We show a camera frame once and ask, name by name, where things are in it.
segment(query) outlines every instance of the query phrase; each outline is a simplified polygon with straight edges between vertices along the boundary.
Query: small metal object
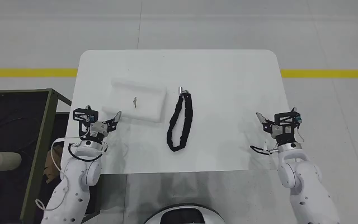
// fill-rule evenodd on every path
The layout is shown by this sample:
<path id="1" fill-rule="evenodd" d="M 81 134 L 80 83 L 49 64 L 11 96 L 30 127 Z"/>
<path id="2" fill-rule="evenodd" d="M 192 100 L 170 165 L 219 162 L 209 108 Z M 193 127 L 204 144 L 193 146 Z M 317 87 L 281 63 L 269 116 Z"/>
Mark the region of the small metal object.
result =
<path id="1" fill-rule="evenodd" d="M 183 94 L 188 94 L 188 93 L 189 93 L 189 91 L 183 90 L 183 87 L 182 87 L 182 86 L 179 87 L 179 95 L 180 95 L 180 96 L 182 96 Z"/>
<path id="2" fill-rule="evenodd" d="M 134 97 L 133 104 L 134 104 L 134 108 L 136 108 L 136 97 Z"/>

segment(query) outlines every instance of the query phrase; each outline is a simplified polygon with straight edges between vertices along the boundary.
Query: black cable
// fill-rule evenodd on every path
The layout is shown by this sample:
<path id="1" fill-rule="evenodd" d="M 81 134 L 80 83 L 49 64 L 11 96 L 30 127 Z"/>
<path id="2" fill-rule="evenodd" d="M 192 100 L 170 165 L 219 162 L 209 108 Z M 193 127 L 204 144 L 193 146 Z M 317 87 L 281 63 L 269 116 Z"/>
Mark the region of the black cable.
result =
<path id="1" fill-rule="evenodd" d="M 96 160 L 98 160 L 98 159 L 103 155 L 103 153 L 102 153 L 102 154 L 100 154 L 99 156 L 97 156 L 96 158 L 92 158 L 92 159 L 90 159 L 90 160 L 86 160 L 86 159 L 84 159 L 84 158 L 79 158 L 78 156 L 76 156 L 75 154 L 73 154 L 72 151 L 71 151 L 71 146 L 72 146 L 72 144 L 68 144 L 68 152 L 71 154 L 71 156 L 73 156 L 74 158 L 76 158 L 76 159 L 78 159 L 78 160 L 81 160 L 81 161 L 83 161 L 83 162 L 93 162 L 93 161 L 96 161 Z"/>
<path id="2" fill-rule="evenodd" d="M 262 148 L 258 148 L 256 146 L 250 146 L 250 148 L 252 150 L 254 150 L 255 152 L 259 153 L 259 154 L 262 154 L 262 155 L 266 155 L 266 156 L 269 156 L 272 154 L 272 152 L 266 152 L 264 151 Z"/>
<path id="3" fill-rule="evenodd" d="M 40 122 L 39 122 L 37 119 L 31 118 L 31 117 L 15 118 L 15 119 L 12 119 L 12 120 L 9 120 L 9 121 L 7 121 L 7 122 L 4 122 L 4 123 L 0 124 L 0 127 L 4 126 L 4 125 L 6 125 L 6 124 L 9 124 L 9 123 L 11 123 L 11 122 L 14 122 L 14 121 L 17 121 L 17 120 L 22 120 L 22 119 L 31 119 L 31 120 L 36 121 L 36 123 L 37 123 L 38 126 L 39 126 L 39 131 L 40 131 L 40 128 L 41 128 Z M 22 149 L 24 149 L 24 148 L 30 146 L 31 144 L 33 144 L 34 142 L 36 142 L 36 141 L 38 140 L 38 138 L 39 138 L 39 137 L 38 137 L 38 134 L 37 134 L 37 137 L 36 137 L 36 138 L 34 138 L 33 140 L 29 141 L 25 146 L 20 147 L 20 148 L 18 148 L 18 149 L 16 149 L 16 150 L 13 150 L 13 152 L 22 152 Z"/>
<path id="4" fill-rule="evenodd" d="M 172 140 L 173 129 L 175 127 L 175 124 L 177 123 L 179 113 L 182 108 L 183 100 L 185 100 L 185 119 L 184 119 L 183 132 L 182 132 L 182 136 L 180 137 L 180 145 L 174 147 L 173 140 Z M 192 111 L 192 100 L 191 100 L 190 93 L 182 94 L 182 96 L 180 95 L 179 99 L 178 99 L 178 103 L 175 106 L 174 114 L 173 114 L 172 118 L 170 119 L 169 128 L 168 128 L 168 132 L 167 132 L 167 143 L 168 143 L 169 148 L 173 152 L 176 152 L 176 151 L 179 151 L 179 150 L 185 148 L 186 142 L 188 140 L 189 133 L 190 133 L 192 116 L 193 116 L 193 111 Z"/>

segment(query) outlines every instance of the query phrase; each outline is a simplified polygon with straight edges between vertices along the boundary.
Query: white cable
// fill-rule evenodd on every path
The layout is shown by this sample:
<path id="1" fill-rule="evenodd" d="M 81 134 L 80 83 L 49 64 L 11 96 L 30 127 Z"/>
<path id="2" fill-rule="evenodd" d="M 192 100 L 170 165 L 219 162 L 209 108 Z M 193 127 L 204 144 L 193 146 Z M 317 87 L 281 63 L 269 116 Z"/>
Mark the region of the white cable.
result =
<path id="1" fill-rule="evenodd" d="M 85 136 L 88 134 L 88 132 L 90 132 L 90 128 L 88 128 L 87 132 L 86 132 L 83 136 L 58 138 L 58 139 L 56 139 L 56 140 L 52 143 L 51 149 L 50 149 L 50 154 L 51 154 L 52 162 L 54 163 L 54 165 L 55 165 L 55 167 L 58 169 L 58 171 L 60 171 L 60 173 L 61 173 L 61 174 L 64 176 L 64 178 L 66 179 L 66 184 L 67 184 L 67 186 L 63 189 L 64 194 L 63 194 L 63 198 L 62 198 L 60 204 L 59 204 L 58 206 L 56 206 L 55 208 L 46 208 L 42 201 L 36 199 L 36 200 L 35 200 L 35 204 L 36 204 L 36 205 L 38 206 L 38 208 L 40 208 L 41 210 L 43 210 L 43 211 L 52 211 L 52 210 L 57 209 L 58 207 L 60 207 L 60 205 L 61 205 L 61 204 L 63 203 L 63 201 L 65 200 L 66 194 L 67 194 L 67 192 L 68 192 L 68 177 L 67 177 L 66 174 L 65 174 L 64 172 L 62 172 L 61 169 L 57 166 L 57 164 L 56 164 L 56 162 L 55 162 L 55 160 L 54 160 L 54 156 L 53 156 L 53 154 L 52 154 L 52 149 L 53 149 L 53 147 L 54 147 L 54 144 L 55 144 L 56 142 L 64 142 L 65 139 L 85 137 Z"/>

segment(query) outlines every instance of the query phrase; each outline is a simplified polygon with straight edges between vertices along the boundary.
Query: white foam block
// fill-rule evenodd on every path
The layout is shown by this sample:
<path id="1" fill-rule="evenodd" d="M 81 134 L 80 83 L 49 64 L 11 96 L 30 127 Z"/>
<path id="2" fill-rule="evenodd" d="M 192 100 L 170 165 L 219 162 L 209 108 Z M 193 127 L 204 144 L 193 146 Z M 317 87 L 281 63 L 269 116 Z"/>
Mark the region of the white foam block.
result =
<path id="1" fill-rule="evenodd" d="M 122 116 L 149 122 L 161 122 L 166 88 L 155 83 L 143 83 L 113 78 L 111 91 L 102 107 L 107 113 L 122 111 Z"/>

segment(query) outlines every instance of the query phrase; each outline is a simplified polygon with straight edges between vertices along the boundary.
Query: black rope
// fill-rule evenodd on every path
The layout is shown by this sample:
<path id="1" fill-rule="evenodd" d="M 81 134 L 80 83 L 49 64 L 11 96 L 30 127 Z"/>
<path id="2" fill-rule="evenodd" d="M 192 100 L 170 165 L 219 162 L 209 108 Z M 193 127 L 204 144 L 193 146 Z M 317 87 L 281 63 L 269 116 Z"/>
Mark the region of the black rope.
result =
<path id="1" fill-rule="evenodd" d="M 180 145 L 179 146 L 173 146 L 173 140 L 172 140 L 173 129 L 175 127 L 175 124 L 177 123 L 179 113 L 180 113 L 181 108 L 182 108 L 183 100 L 185 100 L 185 119 L 184 119 L 183 132 L 182 132 L 182 135 L 180 137 Z M 174 114 L 173 114 L 172 118 L 170 119 L 169 129 L 168 129 L 168 132 L 167 132 L 167 143 L 168 143 L 169 148 L 173 152 L 177 152 L 177 151 L 185 148 L 186 142 L 188 140 L 189 133 L 190 133 L 192 116 L 193 116 L 193 112 L 192 112 L 191 95 L 190 95 L 190 93 L 182 94 L 182 96 L 179 96 L 178 103 L 175 106 L 175 111 L 174 111 Z"/>
<path id="2" fill-rule="evenodd" d="M 102 154 L 100 154 L 99 156 L 97 156 L 96 158 L 92 158 L 92 159 L 90 159 L 90 160 L 85 160 L 85 159 L 79 158 L 78 156 L 76 156 L 75 154 L 73 154 L 72 151 L 71 151 L 71 146 L 72 146 L 72 144 L 68 144 L 68 152 L 71 154 L 71 156 L 73 156 L 74 158 L 76 158 L 76 159 L 78 159 L 78 160 L 81 160 L 81 161 L 83 161 L 83 162 L 93 162 L 93 161 L 98 160 L 99 158 L 101 158 L 101 156 L 103 155 L 103 153 L 102 153 Z"/>
<path id="3" fill-rule="evenodd" d="M 250 148 L 252 150 L 254 150 L 255 152 L 259 153 L 259 154 L 263 154 L 263 155 L 266 155 L 266 156 L 269 156 L 272 154 L 272 152 L 267 152 L 267 151 L 264 151 L 263 149 L 261 148 L 258 148 L 256 146 L 250 146 Z"/>

